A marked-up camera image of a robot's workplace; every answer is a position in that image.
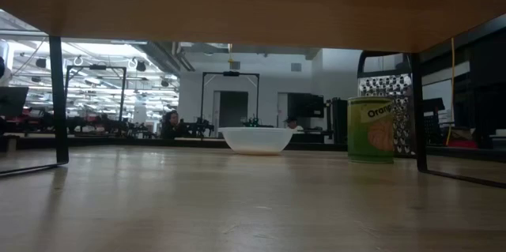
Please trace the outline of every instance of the wooden table surface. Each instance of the wooden table surface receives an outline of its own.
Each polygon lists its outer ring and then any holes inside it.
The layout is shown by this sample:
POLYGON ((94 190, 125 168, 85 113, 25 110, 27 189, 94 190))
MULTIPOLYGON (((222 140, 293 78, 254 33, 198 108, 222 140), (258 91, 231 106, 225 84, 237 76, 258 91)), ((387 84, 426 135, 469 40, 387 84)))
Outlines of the wooden table surface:
MULTIPOLYGON (((65 167, 0 179, 0 251, 506 246, 506 190, 421 174, 414 160, 351 164, 345 152, 240 156, 158 147, 70 151, 65 167)), ((54 153, 14 154, 0 157, 54 153)))

